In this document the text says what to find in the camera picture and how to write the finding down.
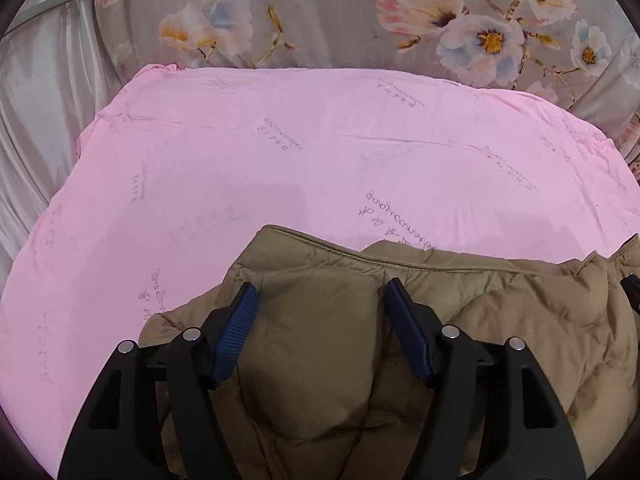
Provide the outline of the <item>silver satin curtain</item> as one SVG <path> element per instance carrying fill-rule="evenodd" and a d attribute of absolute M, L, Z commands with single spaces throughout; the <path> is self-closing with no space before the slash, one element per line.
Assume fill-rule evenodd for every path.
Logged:
<path fill-rule="evenodd" d="M 93 0 L 25 0 L 1 38 L 1 274 L 76 162 L 75 142 L 120 88 Z"/>

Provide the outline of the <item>khaki puffer jacket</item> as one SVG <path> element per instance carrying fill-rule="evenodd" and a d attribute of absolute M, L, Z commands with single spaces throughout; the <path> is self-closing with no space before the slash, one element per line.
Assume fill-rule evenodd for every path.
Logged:
<path fill-rule="evenodd" d="M 152 316 L 140 342 L 171 341 L 252 283 L 255 322 L 212 396 L 242 476 L 398 479 L 432 400 L 383 312 L 383 286 L 398 278 L 414 301 L 473 338 L 524 339 L 593 472 L 638 410 L 639 319 L 620 284 L 638 271 L 636 238 L 609 257 L 554 264 L 387 240 L 354 252 L 266 226 L 218 286 Z"/>

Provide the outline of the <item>grey floral quilt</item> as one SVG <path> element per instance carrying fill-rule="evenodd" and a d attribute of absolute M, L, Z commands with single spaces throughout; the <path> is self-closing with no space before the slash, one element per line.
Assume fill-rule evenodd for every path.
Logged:
<path fill-rule="evenodd" d="M 142 66 L 403 70 L 533 93 L 639 167 L 639 37 L 616 0 L 94 0 L 121 80 Z"/>

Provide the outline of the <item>pink bed sheet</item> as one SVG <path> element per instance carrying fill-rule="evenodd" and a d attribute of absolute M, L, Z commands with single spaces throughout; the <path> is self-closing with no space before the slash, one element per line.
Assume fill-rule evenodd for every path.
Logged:
<path fill-rule="evenodd" d="M 1 299 L 1 404 L 55 474 L 112 350 L 218 284 L 267 224 L 562 262 L 639 229 L 598 128 L 529 93 L 389 70 L 140 70 L 79 157 Z"/>

